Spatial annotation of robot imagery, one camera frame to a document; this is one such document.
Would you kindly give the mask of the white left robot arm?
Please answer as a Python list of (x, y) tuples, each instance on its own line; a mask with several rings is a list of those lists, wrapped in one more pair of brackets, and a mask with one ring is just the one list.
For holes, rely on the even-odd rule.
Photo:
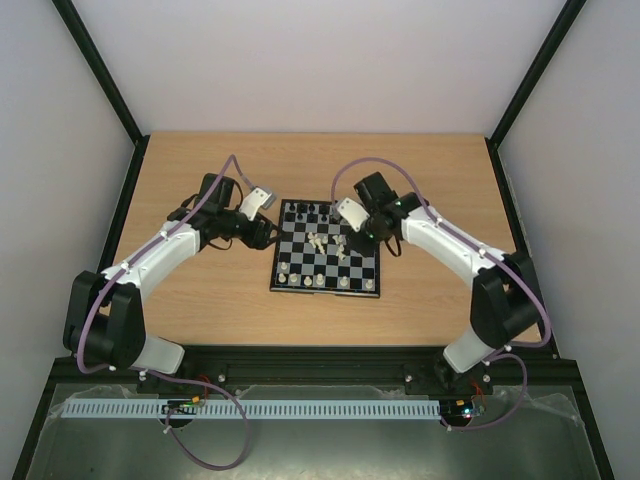
[(275, 195), (254, 186), (241, 194), (237, 180), (204, 176), (200, 190), (171, 212), (160, 230), (120, 263), (99, 273), (81, 272), (73, 281), (63, 331), (64, 347), (75, 354), (78, 368), (132, 368), (175, 374), (184, 348), (146, 331), (145, 300), (178, 266), (216, 240), (240, 240), (264, 250), (276, 240), (277, 226), (264, 216)]

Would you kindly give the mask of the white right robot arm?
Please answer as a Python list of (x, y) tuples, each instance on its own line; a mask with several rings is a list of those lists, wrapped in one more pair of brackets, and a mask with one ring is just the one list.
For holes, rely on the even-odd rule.
[(395, 240), (419, 248), (456, 274), (471, 291), (470, 326), (444, 348), (436, 379), (445, 390), (460, 390), (471, 368), (517, 344), (516, 338), (548, 323), (532, 259), (486, 245), (442, 217), (414, 191), (398, 196), (379, 172), (354, 186), (358, 198), (335, 203), (351, 228), (349, 248), (367, 255)]

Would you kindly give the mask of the black and grey chessboard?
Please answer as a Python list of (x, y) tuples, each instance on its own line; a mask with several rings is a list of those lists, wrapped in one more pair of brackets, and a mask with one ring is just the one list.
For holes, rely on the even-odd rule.
[[(278, 226), (282, 231), (275, 244), (270, 290), (272, 292), (332, 294), (336, 296), (352, 296), (378, 298), (380, 286), (380, 251), (374, 256), (361, 256), (347, 248), (346, 235), (349, 225), (334, 216), (332, 204), (320, 200), (284, 199), (281, 201)], [(313, 232), (328, 237), (326, 253), (315, 250), (308, 241), (308, 233)], [(345, 247), (346, 258), (340, 261), (337, 249)], [(287, 262), (287, 271), (280, 269), (280, 264)], [(284, 273), (287, 283), (280, 284), (278, 275)], [(298, 275), (299, 282), (291, 284), (292, 273)], [(324, 285), (315, 285), (315, 276), (324, 275)], [(312, 278), (313, 284), (306, 287), (304, 278)], [(343, 288), (339, 284), (341, 277), (349, 278), (349, 285)], [(374, 289), (367, 290), (367, 279), (374, 281)]]

